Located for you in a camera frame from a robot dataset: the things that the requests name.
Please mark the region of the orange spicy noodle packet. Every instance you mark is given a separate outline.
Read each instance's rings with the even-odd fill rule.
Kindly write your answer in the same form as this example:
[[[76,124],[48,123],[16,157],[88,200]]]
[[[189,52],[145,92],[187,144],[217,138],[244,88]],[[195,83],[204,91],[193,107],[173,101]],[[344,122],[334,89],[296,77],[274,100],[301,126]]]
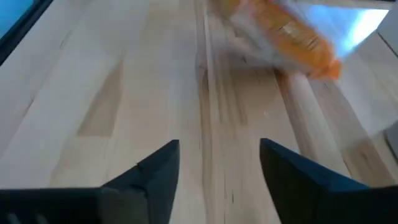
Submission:
[[[210,0],[226,22],[238,52],[310,78],[337,79],[341,60],[333,45],[280,0]]]

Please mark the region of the black aluminium table frame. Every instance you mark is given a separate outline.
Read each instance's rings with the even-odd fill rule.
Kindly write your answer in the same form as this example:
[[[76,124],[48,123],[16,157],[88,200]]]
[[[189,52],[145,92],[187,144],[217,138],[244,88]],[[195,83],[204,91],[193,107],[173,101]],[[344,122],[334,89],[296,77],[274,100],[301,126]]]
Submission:
[[[53,0],[0,0],[0,66]]]

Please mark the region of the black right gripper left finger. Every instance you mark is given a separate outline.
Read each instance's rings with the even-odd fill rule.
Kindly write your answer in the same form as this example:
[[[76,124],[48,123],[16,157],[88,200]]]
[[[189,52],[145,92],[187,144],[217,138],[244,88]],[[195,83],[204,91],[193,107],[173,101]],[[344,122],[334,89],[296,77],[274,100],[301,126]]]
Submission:
[[[0,224],[169,224],[179,167],[174,139],[100,187],[0,190]]]

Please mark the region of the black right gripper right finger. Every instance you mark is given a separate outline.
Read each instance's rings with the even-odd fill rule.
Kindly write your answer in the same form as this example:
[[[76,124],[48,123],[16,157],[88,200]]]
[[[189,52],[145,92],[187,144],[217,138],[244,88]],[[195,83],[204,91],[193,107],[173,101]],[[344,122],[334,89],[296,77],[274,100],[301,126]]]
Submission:
[[[368,187],[267,138],[259,147],[282,224],[398,224],[398,185]]]

